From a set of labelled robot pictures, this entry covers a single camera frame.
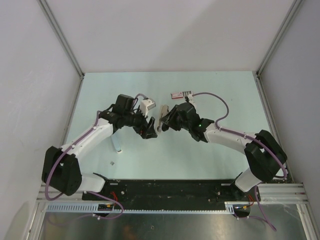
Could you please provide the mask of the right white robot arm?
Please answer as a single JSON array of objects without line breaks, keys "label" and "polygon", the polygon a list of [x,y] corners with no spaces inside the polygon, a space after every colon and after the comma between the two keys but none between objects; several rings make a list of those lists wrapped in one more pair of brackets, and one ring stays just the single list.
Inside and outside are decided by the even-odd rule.
[{"label": "right white robot arm", "polygon": [[147,127],[153,130],[160,127],[164,132],[168,129],[184,129],[197,142],[219,144],[244,154],[249,167],[239,174],[230,188],[231,196],[237,201],[247,197],[249,191],[259,183],[277,177],[278,171],[285,169],[284,164],[288,159],[270,132],[261,130],[251,134],[219,127],[215,121],[201,118],[189,102],[175,105],[159,119],[151,117]]}]

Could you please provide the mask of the beige black stapler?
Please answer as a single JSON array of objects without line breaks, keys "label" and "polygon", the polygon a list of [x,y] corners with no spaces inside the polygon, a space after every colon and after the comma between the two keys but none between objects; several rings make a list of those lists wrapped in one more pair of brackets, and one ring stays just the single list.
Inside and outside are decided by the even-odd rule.
[{"label": "beige black stapler", "polygon": [[169,113],[169,106],[164,104],[164,105],[161,105],[160,107],[160,112],[159,112],[159,116],[158,116],[158,120],[157,120],[157,125],[156,125],[156,131],[158,133],[161,133],[162,132],[162,121],[161,121],[161,118],[166,116],[167,114]]}]

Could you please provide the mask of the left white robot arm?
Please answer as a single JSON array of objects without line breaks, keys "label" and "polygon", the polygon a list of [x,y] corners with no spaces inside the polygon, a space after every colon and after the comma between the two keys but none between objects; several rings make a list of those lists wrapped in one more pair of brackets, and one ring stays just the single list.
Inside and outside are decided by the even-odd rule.
[{"label": "left white robot arm", "polygon": [[134,110],[137,101],[136,97],[118,95],[115,103],[97,111],[94,123],[77,139],[46,150],[41,179],[45,183],[44,194],[48,201],[58,199],[49,196],[49,188],[59,191],[59,196],[71,196],[77,191],[93,192],[100,200],[110,196],[111,188],[105,184],[106,178],[97,173],[82,173],[80,162],[98,144],[123,127],[133,128],[142,139],[158,136],[155,118],[148,117],[156,102],[144,96],[138,109]]}]

